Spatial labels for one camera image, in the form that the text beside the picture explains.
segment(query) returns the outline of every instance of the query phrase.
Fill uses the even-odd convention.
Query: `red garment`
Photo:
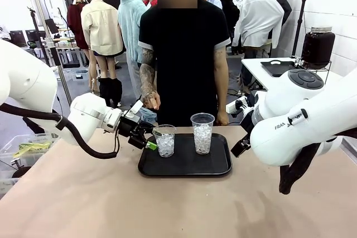
[[[67,12],[67,23],[69,29],[74,34],[74,37],[76,39],[77,47],[81,48],[82,50],[87,50],[88,45],[85,42],[84,34],[83,34],[83,29],[82,29],[82,21],[80,18],[80,13],[82,12],[83,7],[85,6],[85,3],[78,3],[78,4],[71,4],[68,7],[68,12]]]
[[[153,7],[153,6],[156,6],[157,5],[157,0],[151,0],[151,7]]]

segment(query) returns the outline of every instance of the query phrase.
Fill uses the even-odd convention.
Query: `dark glass jar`
[[[311,27],[303,43],[301,58],[304,67],[308,69],[321,69],[330,62],[335,34],[332,27]]]

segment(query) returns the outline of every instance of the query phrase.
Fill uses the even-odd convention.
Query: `tattoo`
[[[225,56],[225,47],[219,48],[218,50],[214,51],[214,59],[219,59],[223,55]]]
[[[154,99],[154,93],[156,89],[153,85],[155,78],[155,69],[153,67],[155,62],[154,53],[152,50],[143,48],[143,60],[140,67],[140,79],[141,79],[141,92],[142,101],[147,108],[151,107],[151,99]]]
[[[143,48],[142,64],[154,66],[154,63],[155,63],[154,52],[152,50],[148,50],[147,48]]]

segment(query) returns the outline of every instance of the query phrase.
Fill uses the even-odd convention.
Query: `hand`
[[[145,108],[149,108],[149,109],[154,108],[155,110],[158,110],[158,108],[161,105],[160,96],[156,91],[152,91],[150,94],[143,96],[142,102]]]
[[[226,111],[218,111],[216,123],[217,125],[228,125],[229,120]]]

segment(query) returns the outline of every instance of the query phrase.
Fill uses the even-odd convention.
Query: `light blue shirt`
[[[118,22],[127,53],[134,62],[142,62],[142,48],[139,47],[140,19],[148,8],[142,0],[120,0]]]
[[[222,2],[221,0],[207,0],[208,2],[210,2],[211,4],[219,7],[220,9],[222,9]]]

